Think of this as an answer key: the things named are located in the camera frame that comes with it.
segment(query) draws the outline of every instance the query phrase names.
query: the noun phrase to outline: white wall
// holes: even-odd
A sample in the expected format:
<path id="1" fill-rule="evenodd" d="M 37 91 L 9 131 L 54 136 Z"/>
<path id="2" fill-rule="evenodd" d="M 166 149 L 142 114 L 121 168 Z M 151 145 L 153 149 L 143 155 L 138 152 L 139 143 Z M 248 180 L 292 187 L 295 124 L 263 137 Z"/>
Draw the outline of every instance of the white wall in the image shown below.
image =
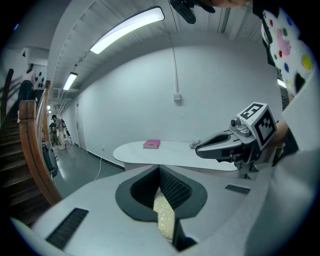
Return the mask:
<path id="1" fill-rule="evenodd" d="M 70 1 L 36 1 L 19 22 L 18 28 L 12 32 L 7 47 L 49 50 L 58 23 Z"/>
<path id="2" fill-rule="evenodd" d="M 12 80 L 16 79 L 17 77 L 21 76 L 25 73 L 28 69 L 28 62 L 27 59 L 21 56 L 18 52 L 3 48 L 0 53 L 0 88 L 5 85 L 5 81 L 7 78 L 7 74 L 9 69 L 13 69 L 13 76 Z M 13 104 L 18 99 L 17 91 L 7 102 L 6 112 L 10 110 Z"/>
<path id="3" fill-rule="evenodd" d="M 48 50 L 29 49 L 28 63 L 29 64 L 33 63 L 35 65 L 47 67 L 48 57 L 49 57 Z"/>
<path id="4" fill-rule="evenodd" d="M 172 42 L 180 103 L 173 101 L 168 37 L 123 51 L 84 83 L 80 96 L 88 151 L 100 155 L 104 145 L 103 158 L 120 164 L 113 151 L 126 143 L 205 139 L 227 129 L 230 119 L 254 101 L 269 104 L 275 120 L 280 119 L 277 75 L 262 45 L 203 32 L 176 34 Z M 70 130 L 74 115 L 74 106 L 63 113 Z"/>
<path id="5" fill-rule="evenodd" d="M 37 90 L 44 90 L 46 87 L 46 80 L 47 80 L 47 67 L 44 65 L 35 64 L 33 66 L 33 70 L 35 71 L 35 78 L 37 79 L 37 81 L 35 82 L 35 88 Z"/>

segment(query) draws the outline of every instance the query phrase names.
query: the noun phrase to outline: polka dot fabric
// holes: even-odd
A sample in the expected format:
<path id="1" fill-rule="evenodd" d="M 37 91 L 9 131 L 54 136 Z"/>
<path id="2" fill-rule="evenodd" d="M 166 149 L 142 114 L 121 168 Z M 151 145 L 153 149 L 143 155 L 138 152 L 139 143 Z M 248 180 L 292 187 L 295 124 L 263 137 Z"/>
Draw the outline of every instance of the polka dot fabric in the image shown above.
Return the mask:
<path id="1" fill-rule="evenodd" d="M 272 37 L 269 47 L 274 64 L 281 70 L 288 91 L 295 96 L 295 77 L 299 74 L 307 80 L 316 68 L 315 57 L 309 47 L 298 39 L 301 33 L 299 28 L 282 8 L 278 18 L 268 11 L 263 12 L 263 17 Z"/>

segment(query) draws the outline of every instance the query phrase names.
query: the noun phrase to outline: stair step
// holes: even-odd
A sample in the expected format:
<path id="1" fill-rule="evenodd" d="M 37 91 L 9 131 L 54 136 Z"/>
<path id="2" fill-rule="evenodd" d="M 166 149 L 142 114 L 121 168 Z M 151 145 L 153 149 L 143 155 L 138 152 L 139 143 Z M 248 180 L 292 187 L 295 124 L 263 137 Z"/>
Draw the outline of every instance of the stair step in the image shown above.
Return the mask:
<path id="1" fill-rule="evenodd" d="M 15 162 L 12 162 L 12 163 L 8 163 L 6 165 L 3 165 L 0 167 L 0 172 L 4 172 L 4 171 L 12 171 L 14 169 L 17 169 L 17 168 L 21 168 L 21 167 L 24 167 L 24 166 L 27 166 L 27 163 L 26 163 L 26 160 L 22 159 L 22 160 L 19 160 L 19 161 L 15 161 Z"/>
<path id="2" fill-rule="evenodd" d="M 18 118 L 17 119 L 9 119 L 9 120 L 6 119 L 4 121 L 4 124 L 2 127 L 4 128 L 4 127 L 16 126 L 16 125 L 18 125 L 17 120 L 18 120 Z"/>
<path id="3" fill-rule="evenodd" d="M 2 188 L 1 193 L 4 198 L 9 198 L 19 193 L 23 193 L 24 191 L 27 191 L 28 189 L 34 186 L 36 186 L 36 182 L 34 178 L 31 176 L 30 178 L 24 181 Z"/>
<path id="4" fill-rule="evenodd" d="M 11 152 L 0 153 L 1 165 L 11 164 L 13 162 L 23 160 L 23 159 L 25 159 L 25 155 L 21 148 Z"/>
<path id="5" fill-rule="evenodd" d="M 21 144 L 21 140 L 14 140 L 14 141 L 9 141 L 9 142 L 6 142 L 6 143 L 2 143 L 0 144 L 0 148 L 5 148 L 5 147 L 8 147 L 8 146 L 12 146 L 12 145 L 18 145 L 18 144 Z"/>
<path id="6" fill-rule="evenodd" d="M 4 125 L 1 127 L 2 130 L 8 130 L 8 129 L 12 129 L 12 128 L 19 128 L 19 124 L 16 122 L 14 124 L 10 124 L 10 125 Z"/>
<path id="7" fill-rule="evenodd" d="M 0 154 L 0 160 L 1 159 L 6 159 L 6 158 L 10 158 L 19 154 L 23 154 L 23 150 L 16 150 L 16 151 L 11 151 L 11 152 L 5 152 Z"/>
<path id="8" fill-rule="evenodd" d="M 12 112 L 8 113 L 5 117 L 7 119 L 11 119 L 11 118 L 18 119 L 18 112 L 17 111 L 12 111 Z"/>
<path id="9" fill-rule="evenodd" d="M 42 214 L 44 214 L 51 205 L 48 201 L 40 201 L 37 204 L 32 204 L 28 209 L 23 212 L 19 212 L 16 216 L 13 217 L 21 220 L 24 224 L 28 225 L 36 221 Z"/>
<path id="10" fill-rule="evenodd" d="M 15 194 L 13 196 L 10 196 L 7 199 L 8 202 L 8 207 L 12 207 L 14 205 L 20 204 L 24 201 L 27 201 L 31 198 L 34 198 L 38 195 L 42 195 L 41 191 L 39 190 L 39 188 L 37 186 L 31 187 L 28 190 L 25 190 L 21 193 Z"/>
<path id="11" fill-rule="evenodd" d="M 4 120 L 4 123 L 7 123 L 7 122 L 11 122 L 11 121 L 17 121 L 18 120 L 18 115 L 15 114 L 15 115 L 10 115 L 10 116 L 7 116 Z"/>
<path id="12" fill-rule="evenodd" d="M 1 128 L 1 136 L 5 137 L 7 134 L 12 134 L 12 133 L 19 133 L 19 126 L 14 126 L 14 127 L 3 127 Z"/>
<path id="13" fill-rule="evenodd" d="M 15 152 L 21 152 L 22 151 L 22 144 L 14 143 L 7 146 L 0 146 L 0 159 L 2 158 L 2 154 L 9 154 L 9 153 L 15 153 Z"/>
<path id="14" fill-rule="evenodd" d="M 23 166 L 15 169 L 3 170 L 0 172 L 0 183 L 6 184 L 14 179 L 19 179 L 25 175 L 29 175 L 30 171 L 28 166 Z"/>
<path id="15" fill-rule="evenodd" d="M 12 142 L 12 141 L 20 141 L 21 140 L 20 133 L 19 132 L 14 132 L 14 133 L 16 135 L 0 137 L 0 144 Z"/>
<path id="16" fill-rule="evenodd" d="M 20 135 L 19 131 L 6 133 L 6 134 L 0 134 L 0 139 L 7 138 L 7 137 L 12 137 L 12 136 L 17 136 L 17 135 Z"/>
<path id="17" fill-rule="evenodd" d="M 18 176 L 18 177 L 13 177 L 9 180 L 6 180 L 5 182 L 2 182 L 1 183 L 1 187 L 2 188 L 6 188 L 6 187 L 9 187 L 9 186 L 12 186 L 12 185 L 15 185 L 15 184 L 18 184 L 20 182 L 23 182 L 27 179 L 30 179 L 32 178 L 32 175 L 30 173 L 25 173 L 21 176 Z"/>
<path id="18" fill-rule="evenodd" d="M 33 197 L 30 197 L 29 199 L 22 201 L 20 203 L 17 203 L 15 205 L 8 207 L 8 213 L 10 216 L 18 215 L 19 213 L 24 212 L 25 210 L 29 209 L 33 205 L 39 205 L 45 203 L 47 200 L 46 198 L 41 194 L 34 195 Z"/>

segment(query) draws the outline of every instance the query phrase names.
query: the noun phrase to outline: ceiling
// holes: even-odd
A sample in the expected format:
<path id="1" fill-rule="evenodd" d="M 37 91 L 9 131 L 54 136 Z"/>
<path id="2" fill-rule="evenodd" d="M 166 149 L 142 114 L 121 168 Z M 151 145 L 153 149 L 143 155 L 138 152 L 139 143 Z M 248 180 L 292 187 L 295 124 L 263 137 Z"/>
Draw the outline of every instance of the ceiling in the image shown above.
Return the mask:
<path id="1" fill-rule="evenodd" d="M 210 14 L 196 6 L 194 8 L 196 23 L 188 24 L 171 8 L 168 0 L 92 0 L 91 2 L 88 0 L 87 2 L 89 2 L 89 5 L 83 4 L 85 7 L 82 11 L 74 11 L 78 11 L 79 15 L 74 15 L 71 29 L 64 34 L 64 43 L 60 49 L 57 49 L 56 65 L 50 66 L 48 64 L 48 72 L 53 76 L 51 78 L 53 93 L 50 100 L 60 102 L 65 108 L 68 105 L 67 101 L 74 97 L 82 83 L 103 63 L 123 49 L 133 44 L 141 44 L 148 38 L 170 33 L 208 31 L 225 33 L 230 40 L 237 38 L 245 41 L 262 42 L 261 32 L 259 31 L 261 21 L 252 14 L 252 9 L 247 6 L 232 9 L 215 8 L 215 14 Z M 121 37 L 100 54 L 90 51 L 95 42 L 121 21 L 154 6 L 162 8 L 165 16 L 163 21 L 141 27 Z M 71 16 L 70 13 L 71 10 L 67 9 L 63 16 Z M 67 25 L 59 24 L 54 37 L 56 37 L 56 34 L 58 36 L 58 30 L 63 30 L 65 27 Z M 55 38 L 53 38 L 51 47 L 53 47 L 54 42 Z M 62 88 L 70 72 L 78 73 L 78 77 L 71 87 L 72 90 L 66 92 Z"/>
<path id="2" fill-rule="evenodd" d="M 71 0 L 37 0 L 19 22 L 6 48 L 49 52 L 57 25 Z"/>

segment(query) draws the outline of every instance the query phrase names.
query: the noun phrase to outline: white cable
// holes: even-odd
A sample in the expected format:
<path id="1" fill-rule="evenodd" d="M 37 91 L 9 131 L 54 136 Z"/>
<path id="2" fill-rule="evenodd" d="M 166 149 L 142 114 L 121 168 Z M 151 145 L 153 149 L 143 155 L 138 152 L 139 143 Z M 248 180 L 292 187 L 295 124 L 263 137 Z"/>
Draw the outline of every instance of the white cable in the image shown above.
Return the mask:
<path id="1" fill-rule="evenodd" d="M 178 87 L 178 74 L 177 74 L 177 62 L 176 62 L 176 54 L 175 54 L 175 47 L 174 47 L 174 43 L 172 42 L 172 38 L 171 36 L 164 30 L 158 28 L 157 26 L 155 26 L 155 28 L 157 28 L 158 30 L 160 30 L 162 33 L 166 34 L 169 37 L 169 41 L 172 47 L 172 57 L 173 57 L 173 68 L 174 68 L 174 80 L 175 80 L 175 93 L 179 93 L 179 87 Z"/>
<path id="2" fill-rule="evenodd" d="M 95 181 L 97 180 L 97 178 L 98 178 L 98 176 L 99 176 L 99 174 L 100 174 L 100 171 L 101 171 L 101 160 L 102 160 L 102 153 L 103 153 L 103 149 L 102 149 L 102 151 L 101 151 L 101 158 L 100 158 L 100 168 L 99 168 L 99 172 L 98 172 L 98 175 L 95 177 Z"/>

